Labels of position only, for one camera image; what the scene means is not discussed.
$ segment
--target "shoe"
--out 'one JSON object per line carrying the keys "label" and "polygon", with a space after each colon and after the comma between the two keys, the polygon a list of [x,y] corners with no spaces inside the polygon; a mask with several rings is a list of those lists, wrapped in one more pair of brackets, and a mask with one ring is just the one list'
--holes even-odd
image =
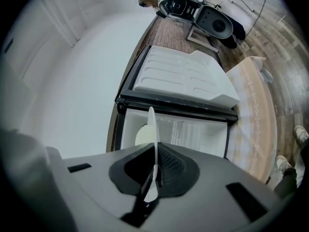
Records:
{"label": "shoe", "polygon": [[294,169],[284,156],[276,157],[276,165],[282,174],[284,174],[284,172],[288,169]]}
{"label": "shoe", "polygon": [[299,145],[302,145],[306,139],[309,138],[309,134],[305,128],[302,126],[295,126],[294,128],[294,137]]}

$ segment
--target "chest freezer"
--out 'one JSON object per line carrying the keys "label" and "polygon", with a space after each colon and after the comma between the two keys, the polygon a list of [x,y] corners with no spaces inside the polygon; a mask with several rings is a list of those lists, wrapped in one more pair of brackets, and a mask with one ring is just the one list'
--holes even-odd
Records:
{"label": "chest freezer", "polygon": [[153,107],[160,141],[224,158],[239,98],[214,58],[147,45],[137,57],[115,102],[114,150],[135,145]]}

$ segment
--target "beige tablecloth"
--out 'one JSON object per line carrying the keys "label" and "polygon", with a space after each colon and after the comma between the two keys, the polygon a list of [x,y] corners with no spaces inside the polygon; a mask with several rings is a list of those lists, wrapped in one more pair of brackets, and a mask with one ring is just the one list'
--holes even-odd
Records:
{"label": "beige tablecloth", "polygon": [[227,72],[240,102],[239,121],[230,130],[227,158],[265,182],[277,151],[277,123],[265,82],[264,58],[248,57]]}

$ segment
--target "black circular sensor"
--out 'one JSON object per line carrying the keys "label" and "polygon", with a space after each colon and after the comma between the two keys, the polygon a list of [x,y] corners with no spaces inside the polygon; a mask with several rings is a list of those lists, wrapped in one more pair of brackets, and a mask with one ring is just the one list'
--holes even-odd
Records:
{"label": "black circular sensor", "polygon": [[226,29],[226,25],[222,20],[215,20],[212,23],[212,28],[218,33],[223,32]]}

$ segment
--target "black wire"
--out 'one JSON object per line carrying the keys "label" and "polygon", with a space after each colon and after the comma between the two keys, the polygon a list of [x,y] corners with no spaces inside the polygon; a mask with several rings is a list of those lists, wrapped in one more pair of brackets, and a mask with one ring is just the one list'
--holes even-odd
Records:
{"label": "black wire", "polygon": [[260,18],[260,15],[261,15],[261,13],[262,13],[262,10],[263,10],[263,8],[264,8],[265,3],[266,3],[266,0],[264,0],[264,3],[263,3],[263,5],[262,5],[262,8],[261,8],[261,11],[260,11],[259,16],[258,16],[257,19],[255,20],[253,26],[250,28],[250,30],[249,30],[249,32],[246,34],[246,36],[251,32],[251,29],[255,26],[257,20]]}

